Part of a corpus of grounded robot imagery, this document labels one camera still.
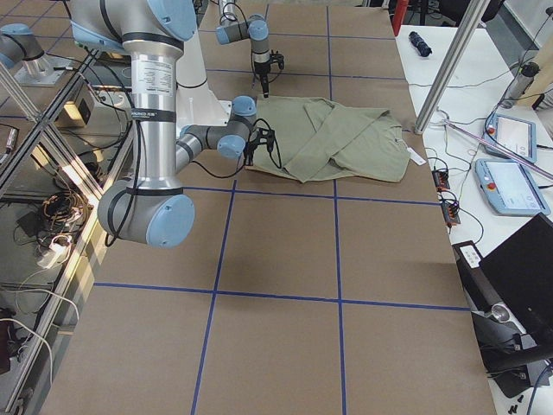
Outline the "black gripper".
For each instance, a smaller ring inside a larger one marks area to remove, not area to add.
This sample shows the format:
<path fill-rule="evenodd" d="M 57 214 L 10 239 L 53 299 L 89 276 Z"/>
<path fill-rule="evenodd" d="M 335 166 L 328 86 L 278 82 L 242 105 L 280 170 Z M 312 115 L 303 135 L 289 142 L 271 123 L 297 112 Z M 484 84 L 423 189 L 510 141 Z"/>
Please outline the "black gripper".
<path fill-rule="evenodd" d="M 260 81 L 262 93 L 265 98 L 268 98 L 270 94 L 269 73 L 273 64 L 277 64 L 280 71 L 284 70 L 284 56 L 278 51 L 252 53 L 253 73 L 258 77 Z"/>
<path fill-rule="evenodd" d="M 244 166 L 252 166 L 256 149 L 264 146 L 269 154 L 270 160 L 273 160 L 272 151 L 276 144 L 276 133 L 271 128 L 257 128 L 254 134 L 248 139 L 243 151 Z"/>

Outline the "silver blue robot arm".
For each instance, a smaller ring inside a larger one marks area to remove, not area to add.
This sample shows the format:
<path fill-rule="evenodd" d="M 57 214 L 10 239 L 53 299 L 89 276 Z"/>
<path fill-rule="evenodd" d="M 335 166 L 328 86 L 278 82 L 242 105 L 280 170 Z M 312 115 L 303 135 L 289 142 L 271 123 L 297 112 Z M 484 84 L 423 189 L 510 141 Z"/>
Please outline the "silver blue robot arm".
<path fill-rule="evenodd" d="M 178 173 L 204 150 L 251 164 L 257 147 L 276 148 L 276 134 L 253 98 L 222 102 L 210 90 L 192 2 L 74 1 L 69 9 L 76 42 L 130 57 L 135 170 L 101 197 L 100 225 L 117 239 L 178 246 L 195 216 Z"/>
<path fill-rule="evenodd" d="M 246 17 L 235 1 L 218 1 L 218 7 L 219 26 L 215 33 L 219 44 L 250 41 L 251 71 L 261 86 L 263 97 L 268 98 L 270 83 L 285 68 L 284 55 L 270 47 L 268 23 L 259 14 Z"/>

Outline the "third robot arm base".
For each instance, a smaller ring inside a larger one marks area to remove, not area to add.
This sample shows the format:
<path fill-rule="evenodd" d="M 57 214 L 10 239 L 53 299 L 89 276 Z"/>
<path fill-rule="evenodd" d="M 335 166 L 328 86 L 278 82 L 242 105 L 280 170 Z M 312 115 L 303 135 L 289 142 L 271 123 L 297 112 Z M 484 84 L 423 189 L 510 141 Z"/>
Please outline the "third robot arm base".
<path fill-rule="evenodd" d="M 29 26 L 11 23 L 1 27 L 1 67 L 4 86 L 53 87 L 66 73 L 78 68 L 71 58 L 45 52 Z"/>

